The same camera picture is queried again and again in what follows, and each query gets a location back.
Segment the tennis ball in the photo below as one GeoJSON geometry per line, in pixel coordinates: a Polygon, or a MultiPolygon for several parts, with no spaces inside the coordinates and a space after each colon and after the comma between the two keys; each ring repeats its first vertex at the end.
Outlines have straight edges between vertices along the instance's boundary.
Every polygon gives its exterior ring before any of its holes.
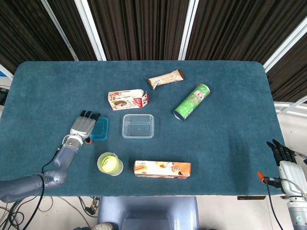
{"type": "Polygon", "coordinates": [[[117,159],[114,156],[107,156],[101,162],[101,168],[106,173],[113,171],[116,165],[117,165],[117,159]]]}

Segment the table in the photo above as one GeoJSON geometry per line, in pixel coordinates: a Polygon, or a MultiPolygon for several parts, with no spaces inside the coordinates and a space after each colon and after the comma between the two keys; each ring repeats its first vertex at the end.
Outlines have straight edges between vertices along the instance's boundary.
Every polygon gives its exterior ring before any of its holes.
{"type": "Polygon", "coordinates": [[[0,180],[39,173],[81,110],[109,118],[105,142],[83,144],[64,186],[50,196],[264,195],[257,170],[278,176],[266,146],[283,143],[263,66],[247,61],[61,61],[25,62],[14,76],[0,119],[0,180]],[[147,78],[181,69],[185,79],[158,86],[147,78]],[[172,111],[199,84],[211,94],[182,122],[172,111]],[[143,89],[141,109],[112,111],[107,93],[143,89]],[[124,139],[125,114],[152,114],[152,139],[124,139]],[[99,172],[100,154],[123,161],[121,175],[99,172]],[[135,160],[191,163],[186,180],[136,177],[135,160]]]}

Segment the snack bar wrapper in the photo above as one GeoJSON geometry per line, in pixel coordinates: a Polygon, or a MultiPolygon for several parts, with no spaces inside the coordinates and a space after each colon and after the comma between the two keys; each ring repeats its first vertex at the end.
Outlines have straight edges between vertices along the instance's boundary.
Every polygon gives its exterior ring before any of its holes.
{"type": "Polygon", "coordinates": [[[113,110],[143,108],[149,103],[149,96],[143,90],[109,92],[108,101],[113,110]]]}
{"type": "Polygon", "coordinates": [[[186,179],[191,173],[191,163],[167,161],[135,161],[134,175],[159,178],[186,179]]]}
{"type": "Polygon", "coordinates": [[[173,72],[164,74],[159,77],[154,77],[154,78],[149,78],[147,81],[150,83],[152,86],[153,90],[158,86],[158,85],[164,85],[168,83],[172,83],[175,81],[182,81],[184,80],[184,76],[181,70],[177,69],[173,72]]]}

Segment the green chip can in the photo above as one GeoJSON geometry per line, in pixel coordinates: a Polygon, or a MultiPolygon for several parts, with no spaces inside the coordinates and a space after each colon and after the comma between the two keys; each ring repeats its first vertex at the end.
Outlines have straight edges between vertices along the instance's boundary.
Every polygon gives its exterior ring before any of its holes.
{"type": "Polygon", "coordinates": [[[185,120],[209,93],[208,86],[199,84],[177,109],[174,110],[175,117],[181,121],[185,120]]]}

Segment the robotic hand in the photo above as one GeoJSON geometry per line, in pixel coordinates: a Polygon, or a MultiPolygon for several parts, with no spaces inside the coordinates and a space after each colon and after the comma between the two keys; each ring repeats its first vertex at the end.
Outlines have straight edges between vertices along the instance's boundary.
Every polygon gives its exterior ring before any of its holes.
{"type": "Polygon", "coordinates": [[[258,172],[263,183],[281,188],[289,197],[288,210],[294,230],[307,230],[307,182],[300,165],[296,163],[295,152],[278,141],[267,142],[272,149],[280,178],[265,177],[258,172]]]}
{"type": "Polygon", "coordinates": [[[77,151],[85,140],[91,143],[89,138],[100,114],[91,114],[91,111],[83,110],[71,127],[70,134],[65,136],[62,145],[56,151],[53,162],[57,169],[44,171],[22,178],[0,181],[0,200],[11,203],[25,197],[39,193],[42,189],[59,187],[65,183],[67,170],[77,151]]]}

